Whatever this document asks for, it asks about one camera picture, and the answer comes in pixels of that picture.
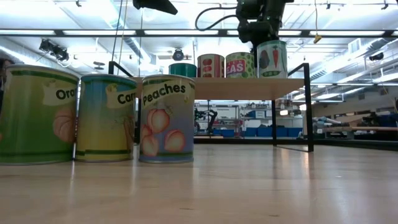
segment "food can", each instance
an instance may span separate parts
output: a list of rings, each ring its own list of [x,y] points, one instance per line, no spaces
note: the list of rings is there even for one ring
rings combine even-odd
[[[205,54],[198,57],[198,77],[224,78],[225,58],[218,54]]]
[[[72,160],[79,78],[32,65],[10,65],[6,73],[0,164]]]
[[[225,75],[227,78],[257,78],[254,55],[246,52],[227,55]]]
[[[171,75],[182,75],[184,77],[196,78],[197,67],[189,63],[174,63],[169,66]]]
[[[271,40],[257,47],[259,78],[287,78],[286,42]]]
[[[116,75],[81,78],[76,156],[78,161],[132,158],[137,83]]]
[[[195,82],[177,75],[150,75],[142,80],[142,162],[193,161]]]

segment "security camera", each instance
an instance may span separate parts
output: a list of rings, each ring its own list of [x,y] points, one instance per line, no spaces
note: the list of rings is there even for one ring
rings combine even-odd
[[[175,61],[180,61],[184,59],[184,53],[182,52],[182,49],[175,49],[175,52],[173,54],[173,59]]]

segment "oversized can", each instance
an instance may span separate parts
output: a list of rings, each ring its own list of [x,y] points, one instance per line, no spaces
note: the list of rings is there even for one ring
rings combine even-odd
[[[197,67],[189,63],[174,63],[169,66],[171,75],[182,75],[189,78],[197,77]]]
[[[246,52],[226,56],[227,78],[257,78],[254,70],[254,55]]]
[[[193,160],[194,101],[191,78],[151,75],[142,80],[140,161]]]
[[[224,78],[225,58],[218,54],[198,57],[198,77]]]
[[[78,161],[132,158],[137,83],[116,75],[81,78],[76,156]]]
[[[31,65],[7,67],[0,115],[0,163],[70,161],[79,78]]]
[[[286,42],[271,40],[257,47],[259,78],[287,78]]]

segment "carrot can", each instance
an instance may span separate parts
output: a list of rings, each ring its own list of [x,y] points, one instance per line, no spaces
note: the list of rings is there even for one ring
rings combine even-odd
[[[150,75],[142,80],[140,161],[193,160],[194,100],[191,78]]]
[[[271,40],[257,47],[259,78],[287,78],[286,42]]]
[[[72,160],[79,78],[31,65],[10,65],[6,74],[0,164]]]
[[[218,54],[198,57],[198,78],[224,78],[225,58]]]
[[[129,78],[81,78],[76,160],[113,162],[132,158],[136,91],[136,82]]]

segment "black cable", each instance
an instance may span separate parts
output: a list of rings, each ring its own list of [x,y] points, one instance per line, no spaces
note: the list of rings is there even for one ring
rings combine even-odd
[[[116,34],[114,36],[114,43],[113,43],[113,50],[112,50],[112,61],[114,57],[114,48],[116,47],[116,39],[118,38],[118,31],[119,31],[119,24],[120,24],[120,17],[122,16],[122,5],[123,5],[123,0],[120,2],[120,9],[119,9],[119,19],[118,19],[118,26],[116,28]]]
[[[220,23],[221,21],[223,21],[223,20],[225,20],[225,19],[232,18],[232,17],[237,17],[236,15],[224,16],[224,17],[222,17],[221,19],[217,20],[217,21],[216,21],[215,23],[213,23],[212,25],[210,25],[210,26],[208,26],[208,27],[206,27],[206,28],[204,28],[204,29],[199,29],[199,27],[198,27],[198,20],[199,20],[199,17],[200,17],[201,15],[203,15],[203,14],[204,14],[205,12],[207,12],[207,11],[210,11],[210,10],[217,10],[217,9],[236,9],[236,8],[237,8],[237,6],[235,6],[235,7],[212,7],[212,8],[205,9],[205,10],[203,10],[201,13],[199,13],[199,15],[197,16],[197,19],[195,20],[195,28],[196,28],[197,30],[199,30],[199,31],[205,31],[205,30],[208,30],[208,29],[213,28],[215,25],[217,25],[218,23]]]

